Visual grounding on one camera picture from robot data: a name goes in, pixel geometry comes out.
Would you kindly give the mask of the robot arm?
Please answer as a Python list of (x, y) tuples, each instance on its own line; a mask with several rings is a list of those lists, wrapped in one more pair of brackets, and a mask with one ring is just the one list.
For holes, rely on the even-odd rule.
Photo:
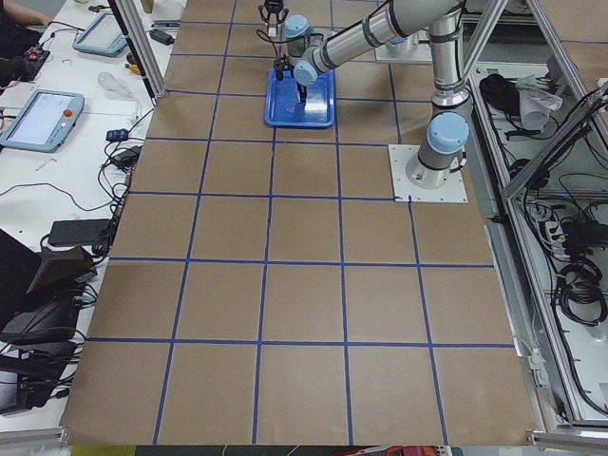
[(303, 14), (283, 24), (272, 44), (274, 73), (294, 85), (305, 110), (323, 79), (337, 79), (337, 134), (349, 145), (412, 143), (400, 170), (435, 190), (458, 172), (469, 136), (463, 76), (462, 1), (382, 1), (337, 31)]
[(300, 57), (311, 41), (312, 29), (301, 14), (290, 14), (283, 1), (265, 0), (257, 6), (265, 29), (256, 31), (257, 37), (270, 44), (278, 55), (278, 47), (285, 46), (286, 54)]

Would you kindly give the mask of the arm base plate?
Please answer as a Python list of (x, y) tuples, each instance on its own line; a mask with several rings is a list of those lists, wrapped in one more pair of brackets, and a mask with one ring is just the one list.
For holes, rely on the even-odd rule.
[(417, 144), (390, 144), (393, 199), (398, 202), (467, 203), (466, 187), (456, 158), (445, 170), (425, 168)]

